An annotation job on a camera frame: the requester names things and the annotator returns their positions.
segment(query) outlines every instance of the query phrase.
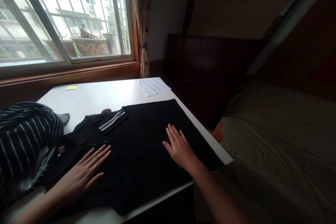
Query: sticky note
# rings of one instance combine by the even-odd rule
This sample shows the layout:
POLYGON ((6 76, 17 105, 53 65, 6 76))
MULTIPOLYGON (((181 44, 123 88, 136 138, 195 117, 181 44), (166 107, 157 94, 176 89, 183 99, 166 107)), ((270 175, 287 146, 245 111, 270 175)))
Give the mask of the sticky note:
POLYGON ((77 89, 78 85, 71 85, 71 86, 67 86, 65 90, 75 90, 77 89))

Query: air conditioner unit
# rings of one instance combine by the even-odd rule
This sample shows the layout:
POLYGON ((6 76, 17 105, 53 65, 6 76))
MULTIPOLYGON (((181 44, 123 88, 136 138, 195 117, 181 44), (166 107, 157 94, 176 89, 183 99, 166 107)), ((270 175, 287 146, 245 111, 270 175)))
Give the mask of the air conditioner unit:
POLYGON ((93 6, 92 5, 88 5, 87 8, 89 9, 89 11, 93 11, 93 6))

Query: white table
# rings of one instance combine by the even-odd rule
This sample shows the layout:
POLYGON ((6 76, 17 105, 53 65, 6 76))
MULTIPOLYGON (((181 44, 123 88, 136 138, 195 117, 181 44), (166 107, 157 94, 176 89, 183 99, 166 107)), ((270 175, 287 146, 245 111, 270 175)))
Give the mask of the white table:
MULTIPOLYGON (((211 136, 211 134, 203 127, 203 125, 193 116, 193 114, 186 108, 186 106, 176 97, 176 95, 169 90, 166 93, 157 94, 146 97, 137 84, 138 80, 120 80, 111 82, 96 82, 79 84, 76 90, 68 90, 68 86, 57 86, 45 94, 38 102, 52 108, 57 114, 70 113, 70 121, 64 128, 64 133, 70 133, 75 126, 80 123, 86 115, 99 114, 104 109, 111 109, 116 111, 120 106, 158 102, 163 100, 176 99, 187 114, 192 123, 200 131, 205 140, 209 143, 211 148, 227 165, 233 159, 220 146, 220 144, 211 136)), ((125 216, 119 216, 111 208, 97 207, 74 216, 70 216, 57 221, 57 223, 123 223, 135 215, 145 211, 146 209, 156 205, 162 200, 172 196, 181 191, 187 186, 191 185, 193 181, 175 188, 157 199, 146 203, 143 206, 135 209, 125 216)), ((24 197, 20 201, 11 205, 6 213, 2 216, 5 223, 11 223, 17 218, 34 200, 41 197, 44 193, 44 188, 39 187, 34 192, 24 197)))

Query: wooden cabinet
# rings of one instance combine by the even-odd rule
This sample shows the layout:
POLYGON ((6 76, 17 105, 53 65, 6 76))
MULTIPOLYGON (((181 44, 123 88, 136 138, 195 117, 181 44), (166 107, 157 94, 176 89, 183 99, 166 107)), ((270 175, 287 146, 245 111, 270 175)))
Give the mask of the wooden cabinet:
POLYGON ((211 128, 224 113, 237 81, 267 42, 169 34, 163 80, 211 128))

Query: flower pot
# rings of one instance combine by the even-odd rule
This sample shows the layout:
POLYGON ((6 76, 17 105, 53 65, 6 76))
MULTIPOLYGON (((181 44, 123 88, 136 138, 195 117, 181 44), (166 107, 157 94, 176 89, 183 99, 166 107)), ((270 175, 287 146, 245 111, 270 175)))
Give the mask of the flower pot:
MULTIPOLYGON (((52 52, 54 53, 55 57, 57 59, 63 59, 63 57, 61 56, 59 50, 57 49, 55 43, 52 40, 43 40, 48 46, 49 48, 52 50, 52 52)), ((74 42, 70 41, 70 40, 61 40, 67 54, 69 55, 70 58, 77 58, 77 53, 74 47, 74 42)))
POLYGON ((100 56, 107 54, 106 38, 70 37, 83 56, 100 56))
POLYGON ((107 42, 108 53, 112 55, 121 54, 118 34, 103 33, 103 36, 104 38, 107 39, 106 42, 107 42))

